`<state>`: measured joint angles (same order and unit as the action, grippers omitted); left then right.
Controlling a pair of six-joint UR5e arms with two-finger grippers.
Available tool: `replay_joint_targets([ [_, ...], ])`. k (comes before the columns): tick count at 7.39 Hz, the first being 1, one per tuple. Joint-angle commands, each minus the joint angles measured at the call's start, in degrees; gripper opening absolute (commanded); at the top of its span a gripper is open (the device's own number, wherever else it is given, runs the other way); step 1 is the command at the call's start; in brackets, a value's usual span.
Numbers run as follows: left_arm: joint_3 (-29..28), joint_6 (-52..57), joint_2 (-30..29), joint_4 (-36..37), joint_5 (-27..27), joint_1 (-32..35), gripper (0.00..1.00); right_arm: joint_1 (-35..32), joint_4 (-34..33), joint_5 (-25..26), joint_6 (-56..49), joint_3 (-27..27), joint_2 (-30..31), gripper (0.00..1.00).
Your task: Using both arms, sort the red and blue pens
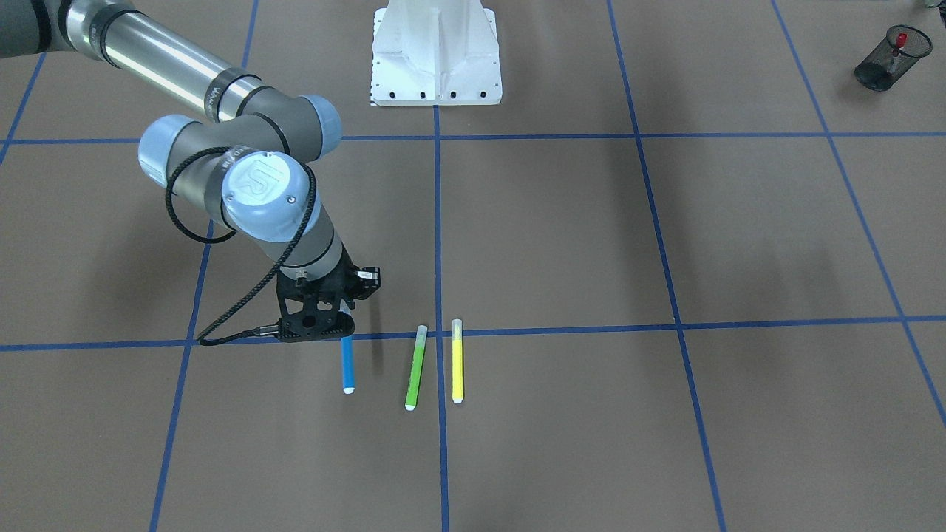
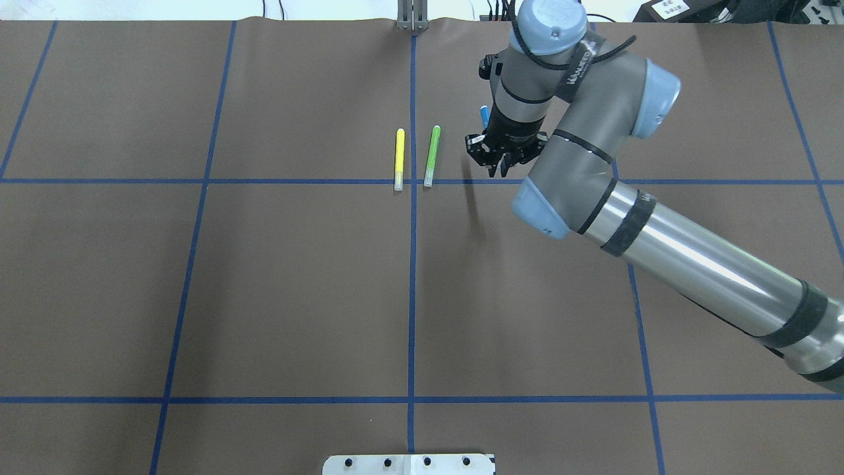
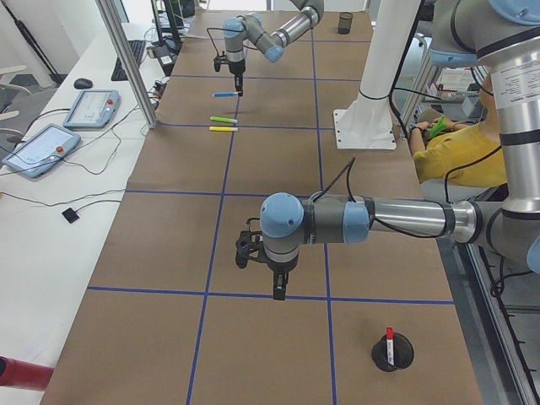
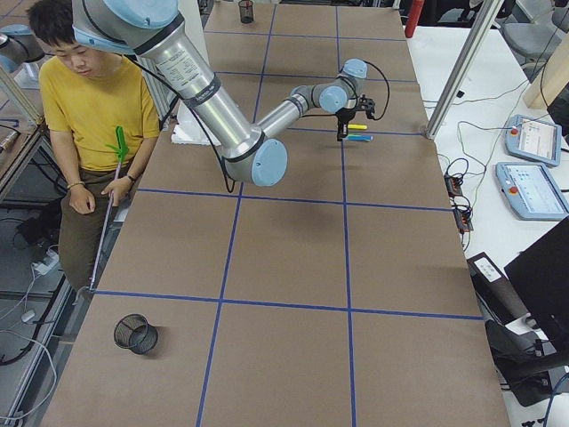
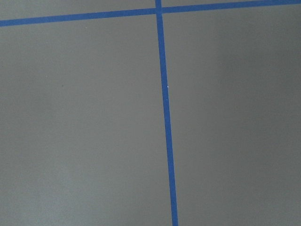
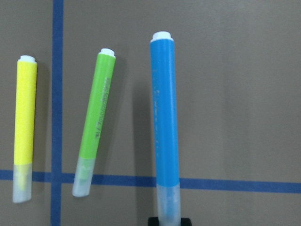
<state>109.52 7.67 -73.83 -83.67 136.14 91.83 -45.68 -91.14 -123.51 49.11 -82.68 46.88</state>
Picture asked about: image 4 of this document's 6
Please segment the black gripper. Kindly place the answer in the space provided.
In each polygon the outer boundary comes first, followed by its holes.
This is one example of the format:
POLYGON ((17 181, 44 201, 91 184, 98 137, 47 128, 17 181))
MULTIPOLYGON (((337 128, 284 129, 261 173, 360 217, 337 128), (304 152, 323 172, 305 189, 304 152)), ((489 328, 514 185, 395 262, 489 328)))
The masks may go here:
POLYGON ((337 141, 343 141, 348 136, 348 124, 354 119, 354 109, 340 109, 335 113, 338 120, 337 141))

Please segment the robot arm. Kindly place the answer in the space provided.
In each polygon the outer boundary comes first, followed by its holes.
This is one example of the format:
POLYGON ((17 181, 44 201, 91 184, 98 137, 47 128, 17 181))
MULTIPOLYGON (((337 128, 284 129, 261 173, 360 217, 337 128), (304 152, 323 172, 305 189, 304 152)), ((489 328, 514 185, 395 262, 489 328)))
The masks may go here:
POLYGON ((12 73, 23 63, 33 63, 45 56, 32 30, 24 24, 1 28, 1 66, 12 73))
POLYGON ((250 123, 188 38, 175 1, 75 1, 76 41, 100 51, 152 60, 184 104, 220 142, 221 167, 234 181, 273 186, 288 154, 276 136, 313 108, 356 108, 367 77, 360 59, 347 60, 330 83, 301 85, 258 124, 250 123))

